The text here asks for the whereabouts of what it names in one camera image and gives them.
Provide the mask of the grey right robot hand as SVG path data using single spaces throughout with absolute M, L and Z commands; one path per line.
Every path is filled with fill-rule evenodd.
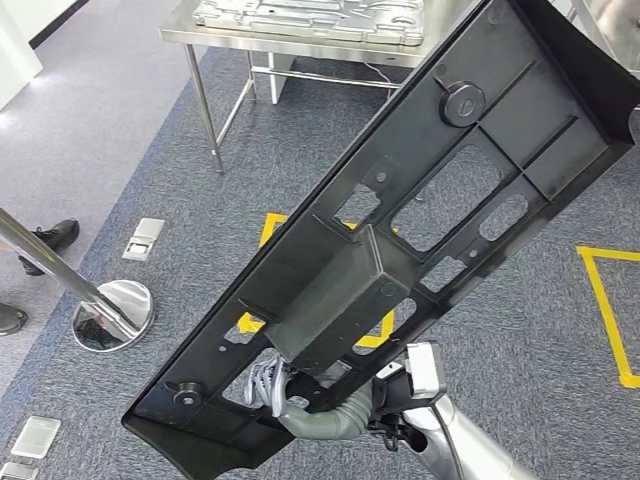
M 244 387 L 244 402 L 251 406 L 260 400 L 278 420 L 301 418 L 306 411 L 288 403 L 285 395 L 287 385 L 294 372 L 279 353 L 258 361 L 249 369 Z

